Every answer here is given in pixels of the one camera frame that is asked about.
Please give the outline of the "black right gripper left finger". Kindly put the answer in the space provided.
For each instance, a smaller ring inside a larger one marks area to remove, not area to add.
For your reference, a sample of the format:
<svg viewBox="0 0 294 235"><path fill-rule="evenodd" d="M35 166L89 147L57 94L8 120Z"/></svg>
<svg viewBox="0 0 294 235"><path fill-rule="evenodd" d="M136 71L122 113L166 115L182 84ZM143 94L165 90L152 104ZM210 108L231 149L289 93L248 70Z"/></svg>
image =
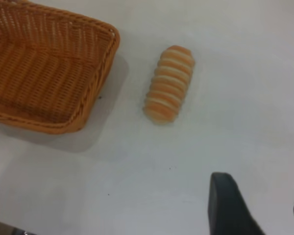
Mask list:
<svg viewBox="0 0 294 235"><path fill-rule="evenodd" d="M208 220L211 235L263 235L233 177L214 172L210 178Z"/></svg>

